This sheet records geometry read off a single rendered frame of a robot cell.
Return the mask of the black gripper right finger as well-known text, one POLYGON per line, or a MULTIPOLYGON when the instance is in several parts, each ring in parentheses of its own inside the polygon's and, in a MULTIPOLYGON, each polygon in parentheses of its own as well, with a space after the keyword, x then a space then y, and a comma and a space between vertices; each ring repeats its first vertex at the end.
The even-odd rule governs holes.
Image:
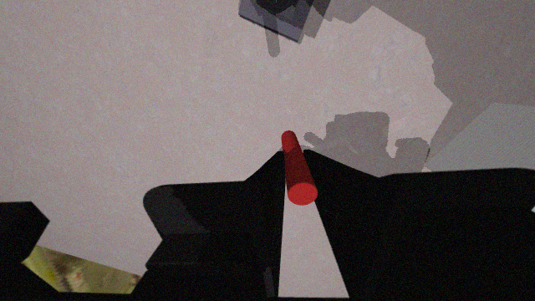
POLYGON ((314 200, 350 298, 375 292, 406 215, 416 209, 535 206, 535 170, 501 168, 376 177, 303 150, 314 200))

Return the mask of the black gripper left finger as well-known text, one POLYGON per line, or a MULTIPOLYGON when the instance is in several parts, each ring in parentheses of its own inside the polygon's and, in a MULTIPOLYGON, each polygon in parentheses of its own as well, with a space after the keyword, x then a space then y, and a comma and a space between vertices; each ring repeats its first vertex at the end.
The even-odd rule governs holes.
POLYGON ((149 190, 144 209, 162 240, 168 233, 252 235, 268 297, 278 297, 285 198, 283 151, 245 181, 170 184, 149 190))

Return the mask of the red peg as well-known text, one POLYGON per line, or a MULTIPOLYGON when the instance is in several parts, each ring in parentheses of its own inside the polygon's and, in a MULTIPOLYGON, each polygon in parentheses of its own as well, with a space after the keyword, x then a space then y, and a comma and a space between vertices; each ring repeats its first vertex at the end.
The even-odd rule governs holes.
POLYGON ((282 147, 285 160, 285 176, 288 199, 299 206, 312 203, 318 190, 304 158, 297 136, 291 130, 282 134, 282 147))

